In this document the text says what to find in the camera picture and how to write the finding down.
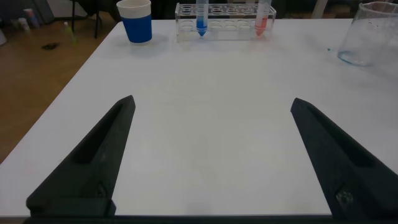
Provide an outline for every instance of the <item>clear beaker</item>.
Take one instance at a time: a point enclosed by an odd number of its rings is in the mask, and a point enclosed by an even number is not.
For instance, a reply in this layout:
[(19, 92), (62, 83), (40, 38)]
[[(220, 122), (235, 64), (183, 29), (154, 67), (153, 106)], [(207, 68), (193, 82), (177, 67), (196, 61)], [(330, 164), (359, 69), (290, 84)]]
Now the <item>clear beaker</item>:
[(398, 4), (359, 4), (338, 58), (354, 65), (372, 65), (398, 29)]

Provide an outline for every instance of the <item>wall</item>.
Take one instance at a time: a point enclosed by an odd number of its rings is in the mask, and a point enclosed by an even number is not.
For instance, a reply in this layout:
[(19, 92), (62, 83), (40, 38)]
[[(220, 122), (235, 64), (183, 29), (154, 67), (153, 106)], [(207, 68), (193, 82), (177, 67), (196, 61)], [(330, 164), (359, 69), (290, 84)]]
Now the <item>wall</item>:
[[(72, 1), (70, 0), (48, 0), (47, 1), (52, 14), (55, 18), (57, 17), (71, 17), (72, 16)], [(86, 16), (87, 13), (83, 8), (76, 2), (75, 4), (75, 15)]]

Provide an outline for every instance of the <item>paper cup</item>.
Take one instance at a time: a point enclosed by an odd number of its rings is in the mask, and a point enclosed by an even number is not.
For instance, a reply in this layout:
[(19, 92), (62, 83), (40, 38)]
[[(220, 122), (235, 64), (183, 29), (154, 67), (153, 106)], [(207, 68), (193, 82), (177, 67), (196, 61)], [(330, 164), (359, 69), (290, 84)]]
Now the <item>paper cup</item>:
[(130, 42), (150, 41), (152, 39), (150, 0), (123, 0), (116, 5)]

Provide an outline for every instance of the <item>white cup rim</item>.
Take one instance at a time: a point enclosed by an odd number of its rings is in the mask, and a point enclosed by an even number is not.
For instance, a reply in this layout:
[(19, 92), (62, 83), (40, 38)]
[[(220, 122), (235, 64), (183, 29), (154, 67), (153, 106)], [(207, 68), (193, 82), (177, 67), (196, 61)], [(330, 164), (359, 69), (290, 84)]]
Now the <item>white cup rim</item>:
[[(134, 4), (134, 3), (140, 3), (140, 4), (136, 4), (135, 6), (128, 6), (128, 4)], [(150, 4), (151, 4), (150, 0), (122, 0), (116, 3), (116, 6), (125, 9), (137, 9), (140, 7), (147, 7)]]

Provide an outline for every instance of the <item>test tube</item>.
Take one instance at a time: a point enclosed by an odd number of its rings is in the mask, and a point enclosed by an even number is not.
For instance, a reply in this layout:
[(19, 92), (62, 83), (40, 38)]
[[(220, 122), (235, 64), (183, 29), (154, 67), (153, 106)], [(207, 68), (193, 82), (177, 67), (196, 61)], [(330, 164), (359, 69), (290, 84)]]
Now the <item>test tube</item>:
[(209, 0), (197, 0), (197, 30), (201, 37), (207, 31), (207, 17), (209, 11)]
[(272, 0), (259, 0), (256, 23), (254, 25), (257, 36), (262, 35), (267, 27), (267, 19), (269, 10), (271, 8), (271, 2)]

